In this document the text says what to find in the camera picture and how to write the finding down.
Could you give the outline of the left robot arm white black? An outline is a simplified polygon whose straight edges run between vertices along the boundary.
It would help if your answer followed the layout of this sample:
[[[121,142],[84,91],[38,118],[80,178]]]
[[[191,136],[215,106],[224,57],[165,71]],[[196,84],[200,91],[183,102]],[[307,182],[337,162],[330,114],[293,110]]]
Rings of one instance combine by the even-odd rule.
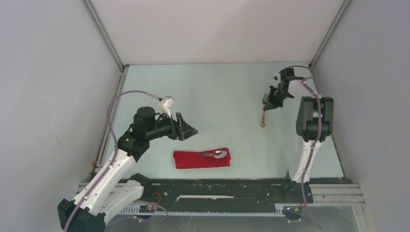
[[[161,137],[184,141],[196,135],[181,113],[176,118],[156,113],[152,107],[141,107],[103,168],[72,200],[58,205],[61,228],[65,232],[103,232],[108,222],[135,200],[148,201],[153,195],[150,178],[136,173],[121,190],[112,190],[122,176],[149,149],[150,141]]]

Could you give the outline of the red cloth napkin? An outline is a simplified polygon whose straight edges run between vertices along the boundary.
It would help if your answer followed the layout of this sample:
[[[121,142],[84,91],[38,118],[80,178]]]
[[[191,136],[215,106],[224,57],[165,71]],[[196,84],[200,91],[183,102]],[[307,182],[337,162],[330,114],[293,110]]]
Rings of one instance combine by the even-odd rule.
[[[222,159],[212,157],[202,157],[201,154],[213,153],[216,150],[224,149],[228,152],[227,156]],[[229,167],[231,155],[228,148],[218,148],[209,151],[174,151],[173,158],[177,169],[198,169],[198,168],[218,168]]]

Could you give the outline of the gold fork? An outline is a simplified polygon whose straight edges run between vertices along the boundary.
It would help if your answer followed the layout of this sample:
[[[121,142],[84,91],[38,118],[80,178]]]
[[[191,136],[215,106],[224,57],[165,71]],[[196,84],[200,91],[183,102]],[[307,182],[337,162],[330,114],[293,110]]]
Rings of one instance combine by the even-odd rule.
[[[263,113],[262,113],[262,118],[261,118],[261,122],[260,122],[260,126],[261,126],[262,128],[265,127],[265,109],[264,109],[264,107],[266,106],[267,101],[268,101],[268,94],[265,93],[264,96],[263,96],[263,100],[262,100]]]

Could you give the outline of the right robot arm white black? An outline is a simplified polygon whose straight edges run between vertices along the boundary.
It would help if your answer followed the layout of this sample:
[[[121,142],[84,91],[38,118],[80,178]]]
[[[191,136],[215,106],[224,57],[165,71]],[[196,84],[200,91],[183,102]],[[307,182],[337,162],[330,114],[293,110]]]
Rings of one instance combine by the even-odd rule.
[[[310,181],[310,170],[322,143],[333,130],[334,99],[324,97],[308,84],[308,78],[297,76],[292,65],[274,76],[275,83],[263,96],[263,112],[282,108],[286,99],[300,98],[295,130],[299,147],[287,172],[287,185],[281,189],[282,198],[294,202]]]

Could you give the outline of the silver spoon blue handle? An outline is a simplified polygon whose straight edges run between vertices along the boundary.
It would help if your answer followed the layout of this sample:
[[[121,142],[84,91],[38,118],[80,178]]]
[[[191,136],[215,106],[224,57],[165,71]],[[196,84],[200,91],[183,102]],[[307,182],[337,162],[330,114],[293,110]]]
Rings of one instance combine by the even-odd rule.
[[[220,150],[216,150],[213,153],[204,153],[201,154],[202,157],[212,157],[215,159],[222,159],[224,157],[226,157],[228,154],[228,152],[224,149],[220,149]]]

